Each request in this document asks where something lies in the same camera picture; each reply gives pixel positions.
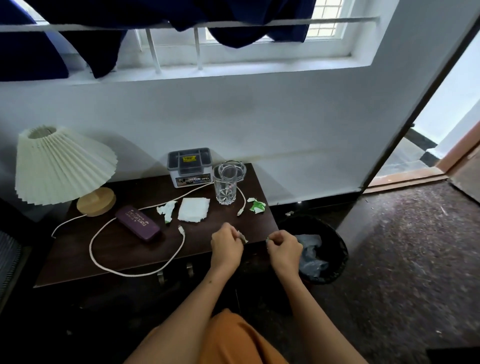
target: trash bin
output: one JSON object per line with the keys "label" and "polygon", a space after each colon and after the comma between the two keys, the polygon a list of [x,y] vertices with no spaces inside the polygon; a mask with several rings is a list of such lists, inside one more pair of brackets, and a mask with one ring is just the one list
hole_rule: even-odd
{"label": "trash bin", "polygon": [[348,250],[334,228],[311,215],[290,216],[281,221],[278,227],[292,235],[318,234],[322,239],[322,245],[315,248],[316,257],[328,262],[328,267],[320,272],[319,277],[308,277],[299,272],[304,281],[312,284],[328,284],[340,277],[347,264]]}

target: wooden desk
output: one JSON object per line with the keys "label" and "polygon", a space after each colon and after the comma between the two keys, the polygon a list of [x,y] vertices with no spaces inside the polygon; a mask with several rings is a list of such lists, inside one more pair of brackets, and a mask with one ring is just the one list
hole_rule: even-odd
{"label": "wooden desk", "polygon": [[[57,238],[37,278],[36,287],[107,273],[93,264],[88,253],[88,245],[93,235],[114,217],[115,212],[120,207],[133,205],[136,208],[142,208],[159,204],[194,189],[194,187],[174,188],[170,176],[113,182],[107,183],[106,186],[110,187],[117,195],[115,206],[104,215],[94,218],[80,218],[57,230]],[[266,202],[251,164],[247,164],[245,180],[240,182],[238,186],[247,199],[255,197],[259,201]],[[199,223],[178,221],[176,217],[181,200],[175,206],[173,220],[168,227],[165,226],[164,216],[159,215],[155,208],[143,210],[143,213],[159,224],[162,229],[161,234],[157,235],[151,242],[144,243],[118,221],[114,221],[103,229],[94,241],[93,253],[96,260],[101,265],[114,270],[165,262],[171,258],[181,244],[182,236],[178,231],[179,223],[185,229],[186,239],[176,258],[210,252],[211,235],[224,222],[229,222],[240,230],[250,243],[263,241],[268,234],[277,230],[277,225],[269,207],[263,213],[254,214],[249,210],[252,204],[247,202],[245,211],[237,217],[237,212],[243,205],[243,198],[240,193],[237,193],[237,200],[229,206],[220,205],[216,201],[213,185],[195,191],[188,197],[210,198],[210,207],[206,219]],[[76,203],[72,203],[66,219],[78,215],[80,213],[76,209]],[[140,273],[151,270],[153,270],[152,267],[144,267]]]}

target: table lamp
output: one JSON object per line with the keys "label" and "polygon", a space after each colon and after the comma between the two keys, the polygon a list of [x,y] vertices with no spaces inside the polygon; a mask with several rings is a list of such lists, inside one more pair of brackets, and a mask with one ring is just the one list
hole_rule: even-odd
{"label": "table lamp", "polygon": [[40,126],[18,136],[15,190],[23,201],[51,205],[78,198],[78,210],[98,216],[115,204],[101,187],[115,173],[108,146],[64,127]]}

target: plastic bag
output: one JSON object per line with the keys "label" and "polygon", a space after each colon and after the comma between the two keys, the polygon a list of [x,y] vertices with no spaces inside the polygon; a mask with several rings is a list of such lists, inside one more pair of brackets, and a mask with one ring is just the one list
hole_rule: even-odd
{"label": "plastic bag", "polygon": [[317,258],[315,248],[322,245],[320,235],[295,235],[300,244],[303,245],[303,251],[300,256],[299,269],[307,277],[319,278],[322,270],[328,268],[328,262]]}

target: navy cloth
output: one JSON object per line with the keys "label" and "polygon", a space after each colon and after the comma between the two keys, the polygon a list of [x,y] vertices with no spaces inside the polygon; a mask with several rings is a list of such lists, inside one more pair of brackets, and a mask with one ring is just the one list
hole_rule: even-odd
{"label": "navy cloth", "polygon": [[[35,24],[11,0],[0,0],[0,24]],[[67,78],[68,70],[45,33],[0,33],[0,81]]]}
{"label": "navy cloth", "polygon": [[[52,24],[145,28],[169,21],[183,31],[212,21],[263,25],[274,19],[311,18],[315,0],[26,0]],[[241,48],[268,35],[275,41],[303,42],[307,25],[209,29],[228,47]],[[62,32],[88,63],[95,77],[110,72],[125,31]]]}

